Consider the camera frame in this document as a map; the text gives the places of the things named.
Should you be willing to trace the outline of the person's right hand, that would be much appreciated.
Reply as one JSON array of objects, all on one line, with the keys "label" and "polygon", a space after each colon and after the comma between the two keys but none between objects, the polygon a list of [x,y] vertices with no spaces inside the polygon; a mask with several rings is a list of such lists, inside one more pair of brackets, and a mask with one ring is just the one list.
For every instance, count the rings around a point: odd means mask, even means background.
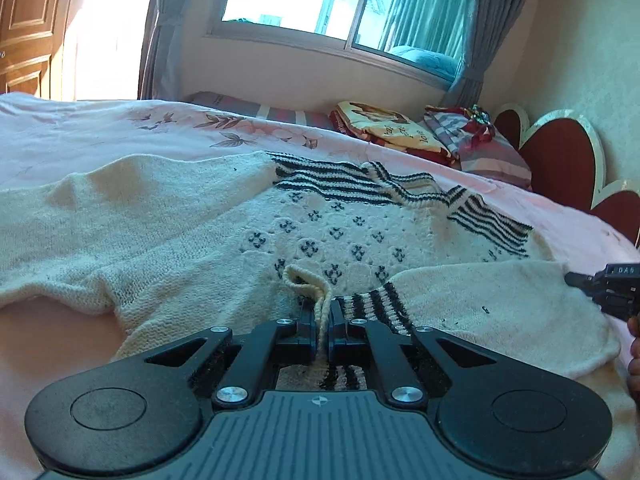
[{"label": "person's right hand", "polygon": [[634,340],[630,346],[631,360],[629,361],[627,386],[631,397],[640,401],[640,324],[638,315],[633,316],[627,322],[627,327]]}]

